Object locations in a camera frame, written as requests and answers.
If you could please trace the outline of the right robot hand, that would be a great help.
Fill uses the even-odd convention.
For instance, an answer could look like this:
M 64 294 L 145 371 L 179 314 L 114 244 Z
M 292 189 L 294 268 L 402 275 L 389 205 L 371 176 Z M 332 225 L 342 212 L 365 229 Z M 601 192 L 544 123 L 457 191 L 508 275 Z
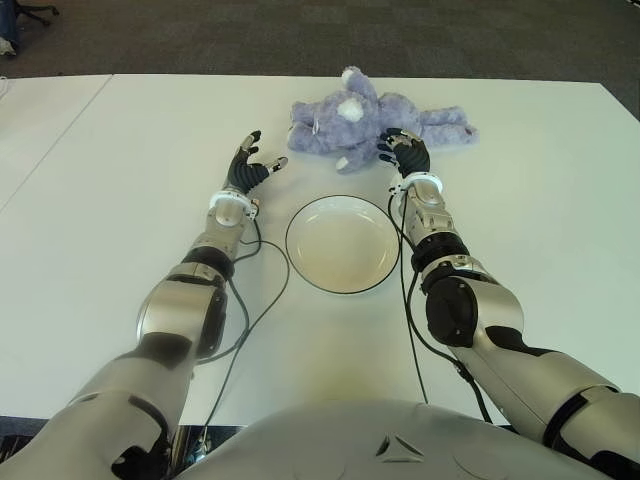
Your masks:
M 379 136 L 379 159 L 393 164 L 402 178 L 430 171 L 430 155 L 424 141 L 414 133 L 388 128 Z

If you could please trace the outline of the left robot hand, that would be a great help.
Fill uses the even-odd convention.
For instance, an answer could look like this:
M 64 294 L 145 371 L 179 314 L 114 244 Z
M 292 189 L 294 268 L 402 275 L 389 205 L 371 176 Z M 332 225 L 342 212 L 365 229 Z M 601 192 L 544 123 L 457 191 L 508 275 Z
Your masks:
M 284 156 L 278 157 L 270 163 L 249 162 L 249 158 L 259 151 L 257 143 L 260 138 L 261 132 L 256 130 L 241 142 L 229 165 L 224 183 L 225 188 L 247 194 L 269 176 L 287 166 L 288 158 Z

